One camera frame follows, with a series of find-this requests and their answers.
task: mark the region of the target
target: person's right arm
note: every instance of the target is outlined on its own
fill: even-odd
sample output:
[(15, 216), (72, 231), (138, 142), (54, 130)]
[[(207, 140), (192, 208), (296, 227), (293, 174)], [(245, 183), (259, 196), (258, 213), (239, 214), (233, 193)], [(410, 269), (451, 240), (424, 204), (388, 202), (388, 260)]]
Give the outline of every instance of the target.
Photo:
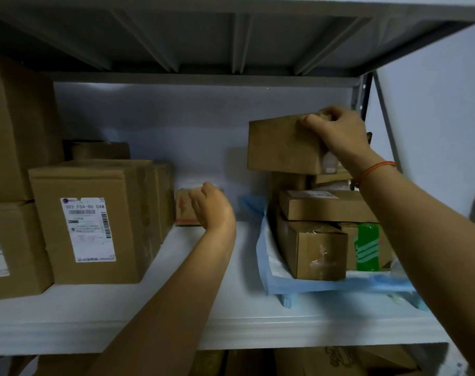
[[(336, 121), (307, 115), (301, 123), (321, 136), (353, 177), (384, 161), (370, 148), (358, 113), (340, 107), (324, 112)], [(410, 281), (475, 369), (475, 224), (389, 165), (370, 172), (360, 192)]]

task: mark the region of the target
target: white wall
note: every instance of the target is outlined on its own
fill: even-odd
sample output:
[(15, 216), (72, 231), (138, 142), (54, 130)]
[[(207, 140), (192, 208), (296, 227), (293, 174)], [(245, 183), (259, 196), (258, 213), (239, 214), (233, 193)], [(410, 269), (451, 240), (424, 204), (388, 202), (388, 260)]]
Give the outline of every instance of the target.
[(475, 26), (378, 75), (403, 172), (468, 216), (475, 197)]
[(170, 85), (55, 85), (66, 138), (128, 141), (132, 158), (167, 160), (176, 186), (210, 180), (228, 195), (265, 195), (247, 166), (248, 121), (349, 105), (351, 89)]

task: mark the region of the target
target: person's left arm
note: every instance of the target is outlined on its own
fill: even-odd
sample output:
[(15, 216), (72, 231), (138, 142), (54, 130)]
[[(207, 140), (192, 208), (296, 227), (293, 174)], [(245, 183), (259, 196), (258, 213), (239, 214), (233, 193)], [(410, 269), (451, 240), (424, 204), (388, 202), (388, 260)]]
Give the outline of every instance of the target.
[(99, 356), (87, 376), (189, 373), (236, 237), (234, 212), (219, 189), (204, 183), (201, 189), (192, 190), (190, 197), (206, 232), (166, 284)]

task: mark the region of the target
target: red string bracelet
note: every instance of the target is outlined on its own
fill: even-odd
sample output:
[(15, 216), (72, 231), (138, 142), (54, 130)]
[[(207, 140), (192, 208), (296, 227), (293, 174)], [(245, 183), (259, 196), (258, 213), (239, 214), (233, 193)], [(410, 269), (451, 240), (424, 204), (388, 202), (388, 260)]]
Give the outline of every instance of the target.
[(373, 165), (371, 168), (369, 168), (368, 170), (366, 170), (365, 172), (363, 172), (363, 174), (361, 174), (359, 177), (356, 177), (354, 179), (354, 185), (359, 188), (359, 186), (361, 185), (361, 182), (364, 181), (364, 179), (368, 176), (368, 174), (370, 174), (373, 170), (375, 170), (376, 168), (380, 167), (380, 166), (384, 166), (384, 165), (391, 165), (391, 166), (394, 166), (396, 167), (396, 162), (394, 161), (384, 161), (384, 162), (379, 162), (378, 164), (376, 165)]

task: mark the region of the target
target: lower shelf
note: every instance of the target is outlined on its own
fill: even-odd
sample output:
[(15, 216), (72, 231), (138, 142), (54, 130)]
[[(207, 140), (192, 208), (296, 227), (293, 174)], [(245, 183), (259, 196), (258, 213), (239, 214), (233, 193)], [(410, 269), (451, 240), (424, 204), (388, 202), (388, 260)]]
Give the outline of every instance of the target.
[[(137, 285), (53, 285), (0, 300), (0, 355), (101, 352), (159, 290), (203, 234), (173, 227)], [(266, 296), (256, 264), (259, 224), (238, 222), (237, 240), (200, 349), (444, 342), (428, 312), (386, 294), (322, 292), (292, 309)]]

